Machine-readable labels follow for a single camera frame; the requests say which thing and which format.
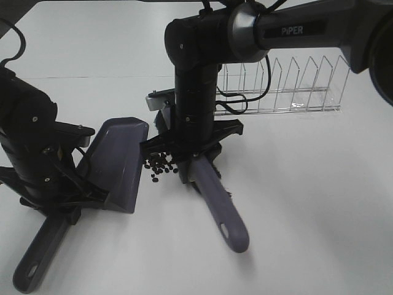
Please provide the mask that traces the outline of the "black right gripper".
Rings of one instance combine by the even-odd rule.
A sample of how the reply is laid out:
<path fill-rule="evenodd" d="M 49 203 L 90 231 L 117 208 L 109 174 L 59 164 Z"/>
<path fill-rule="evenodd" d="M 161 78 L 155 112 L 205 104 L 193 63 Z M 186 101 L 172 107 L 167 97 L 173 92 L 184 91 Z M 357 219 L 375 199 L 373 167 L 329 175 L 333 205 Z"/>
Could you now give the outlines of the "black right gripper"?
<path fill-rule="evenodd" d="M 232 134 L 243 134 L 244 125 L 238 119 L 214 120 L 219 70 L 218 64 L 197 66 L 189 71 L 175 69 L 175 104 L 164 108 L 171 111 L 169 129 L 141 143 L 141 152 L 144 158 L 161 152 L 169 152 L 173 155 L 175 152 L 179 152 L 180 155 L 185 156 L 186 152 L 194 150 L 191 145 L 181 143 L 176 138 L 172 127 L 175 118 L 181 122 L 190 122 L 193 127 L 203 125 L 208 127 L 211 122 L 213 123 L 212 138 L 200 146 L 202 150 L 206 151 L 205 156 L 210 162 L 213 162 L 222 152 L 222 145 L 219 143 L 221 140 Z M 179 162 L 177 167 L 182 184 L 195 182 L 193 160 Z"/>

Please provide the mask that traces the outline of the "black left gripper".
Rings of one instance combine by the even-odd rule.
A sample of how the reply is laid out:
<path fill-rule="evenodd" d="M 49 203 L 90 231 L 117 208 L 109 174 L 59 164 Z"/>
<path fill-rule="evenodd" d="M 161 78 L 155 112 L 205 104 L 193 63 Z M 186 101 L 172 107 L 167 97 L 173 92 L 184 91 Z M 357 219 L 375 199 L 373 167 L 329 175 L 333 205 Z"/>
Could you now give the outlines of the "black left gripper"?
<path fill-rule="evenodd" d="M 77 224 L 82 208 L 103 208 L 108 191 L 89 181 L 90 158 L 82 154 L 75 165 L 71 147 L 59 142 L 55 122 L 39 127 L 1 123 L 1 147 L 11 167 L 1 168 L 1 182 L 20 195 L 21 205 L 36 211 L 66 212 L 70 226 Z"/>

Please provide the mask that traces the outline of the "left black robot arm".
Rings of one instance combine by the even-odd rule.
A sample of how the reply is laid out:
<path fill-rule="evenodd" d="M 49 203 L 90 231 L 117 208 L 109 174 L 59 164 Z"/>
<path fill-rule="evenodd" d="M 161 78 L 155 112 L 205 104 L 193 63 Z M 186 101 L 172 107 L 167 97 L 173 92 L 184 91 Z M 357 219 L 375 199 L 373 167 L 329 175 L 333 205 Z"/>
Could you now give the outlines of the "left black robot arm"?
<path fill-rule="evenodd" d="M 57 121 L 58 107 L 47 94 L 1 68 L 1 147 L 11 167 L 1 167 L 1 184 L 20 203 L 48 216 L 82 208 L 103 209 L 108 191 L 89 181 L 89 156 L 74 163 L 95 130 Z"/>

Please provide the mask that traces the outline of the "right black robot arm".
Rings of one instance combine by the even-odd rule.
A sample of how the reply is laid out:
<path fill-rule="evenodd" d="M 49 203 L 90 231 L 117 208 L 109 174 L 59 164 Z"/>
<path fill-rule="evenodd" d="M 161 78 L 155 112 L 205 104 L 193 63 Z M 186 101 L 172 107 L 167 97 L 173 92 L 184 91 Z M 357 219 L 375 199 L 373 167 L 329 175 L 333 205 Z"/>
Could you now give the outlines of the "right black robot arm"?
<path fill-rule="evenodd" d="M 147 96 L 151 110 L 169 110 L 167 131 L 142 143 L 144 157 L 169 152 L 183 183 L 191 161 L 220 152 L 220 141 L 242 134 L 238 120 L 216 121 L 216 106 L 248 103 L 242 94 L 216 100 L 224 64 L 267 59 L 271 49 L 338 47 L 354 73 L 368 70 L 373 85 L 392 102 L 392 2 L 313 1 L 283 8 L 255 1 L 224 1 L 198 15 L 175 19 L 165 29 L 166 53 L 174 65 L 174 88 Z"/>

